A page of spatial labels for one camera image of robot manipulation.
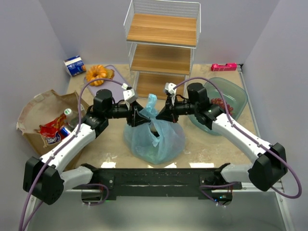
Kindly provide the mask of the light blue plastic bag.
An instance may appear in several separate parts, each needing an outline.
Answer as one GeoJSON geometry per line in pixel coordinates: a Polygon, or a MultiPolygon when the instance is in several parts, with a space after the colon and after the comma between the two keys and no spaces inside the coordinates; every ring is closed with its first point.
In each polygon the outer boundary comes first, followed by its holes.
{"type": "Polygon", "coordinates": [[[156,119],[156,102],[157,96],[149,94],[145,108],[140,111],[150,122],[136,127],[126,125],[123,132],[123,139],[132,154],[154,165],[176,158],[186,142],[180,124],[156,119]]]}

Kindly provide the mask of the red bull can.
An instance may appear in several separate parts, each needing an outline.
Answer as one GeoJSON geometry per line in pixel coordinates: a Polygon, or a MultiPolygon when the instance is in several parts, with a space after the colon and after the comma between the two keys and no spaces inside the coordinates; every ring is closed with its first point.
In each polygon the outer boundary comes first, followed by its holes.
{"type": "Polygon", "coordinates": [[[61,126],[61,128],[59,129],[59,134],[61,136],[61,140],[65,139],[71,134],[70,127],[66,125],[61,126]]]}

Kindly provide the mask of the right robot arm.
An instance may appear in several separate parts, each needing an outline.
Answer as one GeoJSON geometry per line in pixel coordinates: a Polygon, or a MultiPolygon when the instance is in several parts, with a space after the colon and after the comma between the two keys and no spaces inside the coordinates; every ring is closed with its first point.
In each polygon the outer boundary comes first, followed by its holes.
{"type": "Polygon", "coordinates": [[[265,192],[287,173],[285,148],[281,144],[262,140],[228,117],[226,111],[210,102],[201,83],[189,84],[188,98],[183,101],[177,100],[175,86],[165,85],[165,107],[156,119],[176,123],[181,115],[193,115],[200,124],[227,138],[251,161],[250,165],[223,166],[220,171],[223,181],[250,182],[265,192]]]}

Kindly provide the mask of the red candy bag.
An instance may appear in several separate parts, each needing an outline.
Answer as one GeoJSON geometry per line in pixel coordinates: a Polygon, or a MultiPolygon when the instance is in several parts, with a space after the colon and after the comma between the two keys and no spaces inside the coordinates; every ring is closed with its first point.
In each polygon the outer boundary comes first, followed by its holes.
{"type": "Polygon", "coordinates": [[[59,134],[59,129],[61,126],[65,124],[65,115],[64,113],[60,114],[60,116],[56,117],[53,121],[40,125],[38,133],[41,135],[44,145],[57,144],[61,140],[61,136],[59,134]]]}

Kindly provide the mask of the brown paper grocery bag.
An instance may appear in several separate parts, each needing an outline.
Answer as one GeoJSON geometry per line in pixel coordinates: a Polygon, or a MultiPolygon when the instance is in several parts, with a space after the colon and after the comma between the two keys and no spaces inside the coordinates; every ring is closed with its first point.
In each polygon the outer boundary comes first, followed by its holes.
{"type": "Polygon", "coordinates": [[[66,108],[70,108],[77,113],[78,99],[77,92],[59,95],[54,90],[49,90],[35,96],[23,108],[17,120],[16,129],[21,131],[22,136],[39,156],[51,151],[62,142],[45,146],[41,135],[38,133],[39,126],[53,121],[64,113],[66,108]]]}

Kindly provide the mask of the green label water bottle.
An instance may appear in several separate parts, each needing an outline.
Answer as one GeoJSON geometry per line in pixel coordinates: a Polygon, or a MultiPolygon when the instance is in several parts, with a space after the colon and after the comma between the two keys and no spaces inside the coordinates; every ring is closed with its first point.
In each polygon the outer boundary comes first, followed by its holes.
{"type": "Polygon", "coordinates": [[[64,115],[65,115],[65,125],[74,129],[77,124],[78,124],[78,113],[73,111],[70,108],[66,108],[64,110],[64,115]]]}

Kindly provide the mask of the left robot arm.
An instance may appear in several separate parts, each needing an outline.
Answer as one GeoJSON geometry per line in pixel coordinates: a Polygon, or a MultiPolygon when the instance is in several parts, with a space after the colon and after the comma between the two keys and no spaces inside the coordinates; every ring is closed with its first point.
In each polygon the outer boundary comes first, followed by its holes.
{"type": "Polygon", "coordinates": [[[77,127],[55,148],[37,159],[26,162],[23,190],[51,205],[63,192],[91,182],[93,169],[81,166],[65,171],[72,159],[89,143],[94,141],[108,126],[108,120],[126,118],[133,127],[149,122],[139,111],[143,107],[137,102],[133,88],[123,91],[124,104],[113,102],[110,90],[99,90],[93,105],[78,121],[77,127]]]}

